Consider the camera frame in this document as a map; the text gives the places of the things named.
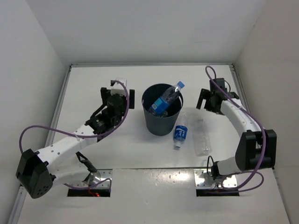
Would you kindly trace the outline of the metal base plate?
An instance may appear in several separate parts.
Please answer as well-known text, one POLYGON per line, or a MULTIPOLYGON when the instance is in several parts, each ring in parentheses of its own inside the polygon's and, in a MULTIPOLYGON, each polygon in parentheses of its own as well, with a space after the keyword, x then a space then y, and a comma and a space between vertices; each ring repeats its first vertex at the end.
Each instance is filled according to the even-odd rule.
POLYGON ((204 168, 194 169, 194 180, 196 189, 211 190, 211 189, 232 189, 238 186, 236 176, 229 176, 226 179, 220 178, 214 180, 209 176, 204 168))
POLYGON ((76 188, 110 189, 112 182, 112 169, 98 169, 96 174, 89 174, 84 179, 68 183, 76 188))

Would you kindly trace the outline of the white cap blue label bottle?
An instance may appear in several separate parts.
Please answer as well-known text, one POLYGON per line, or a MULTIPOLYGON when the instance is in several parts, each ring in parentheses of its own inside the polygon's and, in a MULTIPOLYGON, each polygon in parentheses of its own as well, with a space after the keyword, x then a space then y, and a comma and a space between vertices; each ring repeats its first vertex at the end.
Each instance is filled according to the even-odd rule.
POLYGON ((186 140, 188 132, 187 124, 188 115, 186 112, 181 112, 178 116, 173 135, 175 149, 180 149, 186 140))

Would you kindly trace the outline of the blue cap water bottle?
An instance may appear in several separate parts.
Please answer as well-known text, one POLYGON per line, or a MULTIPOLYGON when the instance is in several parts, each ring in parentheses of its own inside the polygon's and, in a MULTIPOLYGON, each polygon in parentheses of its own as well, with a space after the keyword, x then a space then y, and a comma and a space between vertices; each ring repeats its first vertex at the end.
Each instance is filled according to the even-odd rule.
POLYGON ((167 117, 167 109, 179 97, 185 84, 179 81, 176 85, 169 87, 148 109, 148 112, 156 117, 167 117))

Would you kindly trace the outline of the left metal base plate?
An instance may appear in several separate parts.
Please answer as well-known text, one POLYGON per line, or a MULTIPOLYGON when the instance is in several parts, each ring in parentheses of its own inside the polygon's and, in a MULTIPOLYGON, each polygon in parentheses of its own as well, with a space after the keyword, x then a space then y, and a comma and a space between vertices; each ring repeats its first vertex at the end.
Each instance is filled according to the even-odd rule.
POLYGON ((68 183, 76 188, 110 189, 112 182, 112 169, 98 169, 96 174, 89 174, 84 179, 68 183))

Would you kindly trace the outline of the clear unlabelled plastic bottle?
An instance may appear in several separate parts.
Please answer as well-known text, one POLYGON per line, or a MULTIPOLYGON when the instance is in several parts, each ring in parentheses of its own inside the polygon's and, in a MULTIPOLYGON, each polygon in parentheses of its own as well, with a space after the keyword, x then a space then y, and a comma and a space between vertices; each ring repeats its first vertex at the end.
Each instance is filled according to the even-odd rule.
POLYGON ((211 151, 209 132, 205 121, 199 115, 192 115, 190 127, 196 156, 208 156, 211 151))

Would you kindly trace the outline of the dark round waste bin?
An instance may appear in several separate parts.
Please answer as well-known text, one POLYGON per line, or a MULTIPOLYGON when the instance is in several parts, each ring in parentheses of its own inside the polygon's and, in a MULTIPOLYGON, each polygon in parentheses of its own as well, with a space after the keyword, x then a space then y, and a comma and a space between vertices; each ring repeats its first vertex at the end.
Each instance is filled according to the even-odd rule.
POLYGON ((157 136, 167 135, 173 130, 179 113, 184 104, 183 96, 180 93, 178 98, 167 108, 166 117, 156 117, 148 112, 150 106, 170 86, 170 84, 155 84, 147 88, 142 95, 142 106, 146 121, 146 127, 152 134, 157 136))

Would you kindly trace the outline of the aluminium frame rail left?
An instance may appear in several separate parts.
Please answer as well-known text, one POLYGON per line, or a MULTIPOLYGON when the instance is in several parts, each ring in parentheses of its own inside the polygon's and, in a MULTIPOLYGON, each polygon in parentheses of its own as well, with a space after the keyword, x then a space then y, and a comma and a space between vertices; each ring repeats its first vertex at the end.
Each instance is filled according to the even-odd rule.
MULTIPOLYGON (((64 96, 65 96, 65 92, 66 92, 66 88, 67 88, 67 84, 68 84, 71 69, 72 69, 72 64, 68 67, 68 70, 67 70, 67 72, 65 74, 65 77, 64 77, 64 81, 63 81, 62 88, 61 88, 61 91, 60 91, 60 94, 59 94, 58 102, 57 102, 55 112, 54 112, 54 115, 53 115, 53 118, 52 118, 52 122, 51 122, 51 125, 50 125, 51 128, 57 128, 57 124, 58 124, 61 108, 62 108, 62 105, 63 105, 63 100, 64 100, 64 96)), ((48 132, 48 136, 47 136, 45 146, 51 145, 54 141, 54 137, 55 137, 55 132, 50 130, 48 132)))

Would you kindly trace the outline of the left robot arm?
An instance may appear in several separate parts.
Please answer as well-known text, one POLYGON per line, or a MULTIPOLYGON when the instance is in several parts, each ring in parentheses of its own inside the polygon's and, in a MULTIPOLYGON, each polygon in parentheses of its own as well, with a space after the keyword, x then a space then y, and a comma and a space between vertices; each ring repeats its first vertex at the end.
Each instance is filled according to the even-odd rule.
POLYGON ((98 170, 81 150, 114 132, 135 107, 134 89, 103 87, 100 93, 103 104, 75 132, 63 132, 65 138, 37 151, 21 150, 16 178, 31 198, 42 197, 56 185, 69 187, 74 181, 86 182, 82 190, 97 186, 92 179, 98 170))

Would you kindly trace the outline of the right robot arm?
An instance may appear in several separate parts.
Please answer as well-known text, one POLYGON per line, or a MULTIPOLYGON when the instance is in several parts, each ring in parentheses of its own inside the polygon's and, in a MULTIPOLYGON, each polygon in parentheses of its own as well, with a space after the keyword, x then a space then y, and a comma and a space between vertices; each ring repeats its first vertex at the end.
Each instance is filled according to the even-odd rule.
POLYGON ((276 162, 277 134, 274 130, 262 129, 242 106, 235 92, 227 92, 225 80, 216 78, 209 81, 210 89, 202 89, 196 108, 226 116, 237 133, 240 141, 235 155, 226 160, 215 161, 211 167, 213 179, 234 173, 273 168, 276 162))

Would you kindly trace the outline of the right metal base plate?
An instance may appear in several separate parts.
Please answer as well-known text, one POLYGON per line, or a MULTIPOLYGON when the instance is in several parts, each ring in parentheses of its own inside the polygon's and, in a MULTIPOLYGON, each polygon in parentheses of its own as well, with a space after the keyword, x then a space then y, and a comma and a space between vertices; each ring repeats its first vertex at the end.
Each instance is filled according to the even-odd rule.
POLYGON ((220 178, 214 180, 209 176, 204 168, 194 169, 194 180, 196 189, 211 190, 211 189, 232 189, 238 186, 236 176, 229 176, 226 179, 220 178))

